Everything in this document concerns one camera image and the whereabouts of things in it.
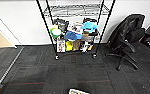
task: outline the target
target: caster wheel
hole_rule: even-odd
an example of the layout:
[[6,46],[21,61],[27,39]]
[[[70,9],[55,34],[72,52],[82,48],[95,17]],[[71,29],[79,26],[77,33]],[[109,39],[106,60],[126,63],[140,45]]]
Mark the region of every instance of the caster wheel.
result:
[[56,59],[56,60],[59,60],[59,56],[55,56],[55,59]]
[[120,71],[120,68],[116,68],[117,71]]
[[135,70],[137,70],[137,69],[138,69],[138,67],[134,67],[134,69],[135,69]]
[[94,54],[94,55],[93,55],[93,58],[96,58],[96,56],[97,56],[97,55],[96,55],[96,54]]

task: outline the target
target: green object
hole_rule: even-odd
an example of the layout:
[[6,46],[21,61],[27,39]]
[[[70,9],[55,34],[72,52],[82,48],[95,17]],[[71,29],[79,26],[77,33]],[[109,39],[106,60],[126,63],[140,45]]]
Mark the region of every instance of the green object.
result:
[[62,31],[60,29],[57,29],[57,28],[52,28],[52,29],[50,29],[49,32],[52,35],[52,37],[54,37],[54,38],[57,38],[60,35],[62,35]]

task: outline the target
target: metal wire shelving unit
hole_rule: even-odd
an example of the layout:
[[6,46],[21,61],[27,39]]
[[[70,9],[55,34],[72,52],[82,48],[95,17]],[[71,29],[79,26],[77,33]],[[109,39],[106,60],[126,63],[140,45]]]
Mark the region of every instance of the metal wire shelving unit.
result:
[[97,25],[98,25],[101,15],[108,15],[107,19],[106,19],[106,22],[105,22],[105,25],[104,25],[103,30],[102,30],[102,34],[101,34],[100,39],[99,39],[98,46],[97,46],[95,52],[92,54],[93,58],[95,58],[97,56],[96,54],[97,54],[99,45],[101,43],[103,34],[105,32],[106,26],[108,24],[109,18],[111,16],[112,9],[114,7],[115,1],[116,0],[112,0],[111,7],[109,9],[108,7],[105,6],[104,0],[102,0],[101,4],[58,5],[58,6],[50,6],[48,0],[46,0],[46,6],[47,7],[43,11],[42,7],[40,5],[40,1],[36,0],[38,8],[39,8],[41,16],[42,16],[42,19],[45,23],[46,30],[47,30],[47,32],[50,36],[50,40],[52,42],[53,49],[55,51],[55,55],[56,55],[55,59],[58,60],[59,56],[58,56],[58,52],[57,52],[57,49],[55,47],[55,44],[53,42],[53,38],[50,35],[48,24],[46,22],[45,17],[50,17],[50,19],[52,21],[52,24],[53,24],[53,17],[98,16],[98,20],[97,20]]

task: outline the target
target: white object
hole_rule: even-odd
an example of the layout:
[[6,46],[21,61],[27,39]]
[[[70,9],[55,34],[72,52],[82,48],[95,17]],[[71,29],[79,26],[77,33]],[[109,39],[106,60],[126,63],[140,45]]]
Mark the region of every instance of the white object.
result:
[[57,38],[57,52],[65,52],[65,40]]
[[89,94],[80,90],[70,89],[69,94]]

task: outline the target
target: white wall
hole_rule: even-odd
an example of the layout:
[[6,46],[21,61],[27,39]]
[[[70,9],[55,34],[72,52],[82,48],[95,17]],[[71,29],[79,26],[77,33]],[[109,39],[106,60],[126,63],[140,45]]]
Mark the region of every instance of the white wall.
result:
[[[43,9],[45,1],[40,0]],[[81,3],[100,3],[101,0],[60,0],[60,4],[81,4]],[[111,5],[111,0],[105,0],[107,6]],[[55,0],[50,1],[51,5],[57,4]],[[150,25],[150,0],[116,0],[111,18],[109,20],[106,32],[102,42],[106,42],[117,26],[127,15],[141,13],[145,15],[143,27]],[[41,18],[38,6],[35,0],[30,1],[0,1],[0,18],[20,40],[23,45],[41,45],[50,44],[50,38]],[[82,20],[80,17],[65,18],[68,20]],[[101,31],[106,16],[101,17],[99,30]]]

